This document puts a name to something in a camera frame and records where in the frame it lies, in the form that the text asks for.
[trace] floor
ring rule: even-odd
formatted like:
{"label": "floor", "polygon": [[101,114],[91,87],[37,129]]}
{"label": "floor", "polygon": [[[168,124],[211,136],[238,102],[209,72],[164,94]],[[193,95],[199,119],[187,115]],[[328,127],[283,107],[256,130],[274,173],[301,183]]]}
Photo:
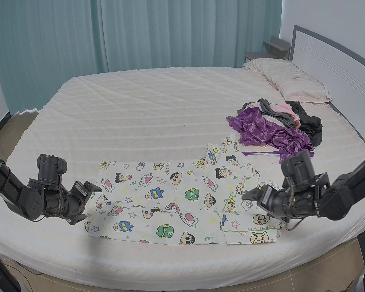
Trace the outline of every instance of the floor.
{"label": "floor", "polygon": [[[13,116],[0,131],[0,152],[5,159],[14,150],[23,132],[32,123],[38,113],[23,113]],[[39,273],[18,264],[14,260],[2,257],[11,273],[24,283],[32,292],[113,292],[117,290],[95,288],[72,283]],[[243,285],[213,289],[213,292],[339,292],[363,268],[362,254],[357,238],[343,243],[325,255],[304,265],[272,277]]]}

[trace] pillowcase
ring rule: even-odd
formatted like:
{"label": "pillowcase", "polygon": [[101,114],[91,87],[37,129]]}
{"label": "pillowcase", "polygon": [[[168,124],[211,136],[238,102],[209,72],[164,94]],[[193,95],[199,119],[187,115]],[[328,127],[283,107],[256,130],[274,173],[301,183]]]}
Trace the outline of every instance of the pillowcase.
{"label": "pillowcase", "polygon": [[301,71],[291,61],[256,58],[243,66],[261,73],[285,100],[312,103],[327,103],[332,100],[321,82]]}

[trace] mattress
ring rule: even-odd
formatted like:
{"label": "mattress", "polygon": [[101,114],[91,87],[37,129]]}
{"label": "mattress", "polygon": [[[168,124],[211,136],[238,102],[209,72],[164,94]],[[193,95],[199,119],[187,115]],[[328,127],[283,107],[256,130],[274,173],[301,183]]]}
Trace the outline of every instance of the mattress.
{"label": "mattress", "polygon": [[[246,101],[282,96],[263,76],[235,68],[166,68],[75,77],[24,132],[7,165],[23,182],[36,178],[41,153],[66,159],[63,185],[97,180],[102,160],[190,160],[233,132],[225,119]],[[355,130],[327,104],[302,104],[323,124],[312,159],[331,181],[365,159]],[[249,157],[282,182],[278,156]],[[81,223],[12,213],[0,198],[0,252],[46,274],[124,290],[209,289],[259,280],[323,255],[365,230],[365,199],[340,221],[309,217],[275,243],[168,246],[89,237]]]}

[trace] curtain fold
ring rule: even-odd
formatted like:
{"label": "curtain fold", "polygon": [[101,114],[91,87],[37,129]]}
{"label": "curtain fold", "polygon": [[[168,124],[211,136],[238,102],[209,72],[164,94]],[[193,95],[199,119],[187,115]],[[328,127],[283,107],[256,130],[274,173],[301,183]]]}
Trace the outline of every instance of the curtain fold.
{"label": "curtain fold", "polygon": [[74,76],[241,67],[278,36],[282,0],[0,0],[0,83],[11,113]]}

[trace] gray garment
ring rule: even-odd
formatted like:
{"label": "gray garment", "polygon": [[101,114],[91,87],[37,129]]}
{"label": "gray garment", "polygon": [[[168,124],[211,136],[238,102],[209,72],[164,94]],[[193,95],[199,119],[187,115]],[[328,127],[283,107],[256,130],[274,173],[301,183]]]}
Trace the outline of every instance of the gray garment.
{"label": "gray garment", "polygon": [[[268,116],[276,118],[278,121],[280,121],[287,128],[295,128],[296,127],[295,120],[291,117],[290,114],[275,113],[271,109],[268,100],[259,99],[257,101],[261,104],[261,109],[262,109],[261,113],[262,114],[266,114]],[[242,108],[237,110],[237,114],[240,114],[241,112],[243,112],[243,110],[246,108],[246,106],[251,104],[251,103],[254,103],[254,102],[248,102],[248,103],[243,104]]]}

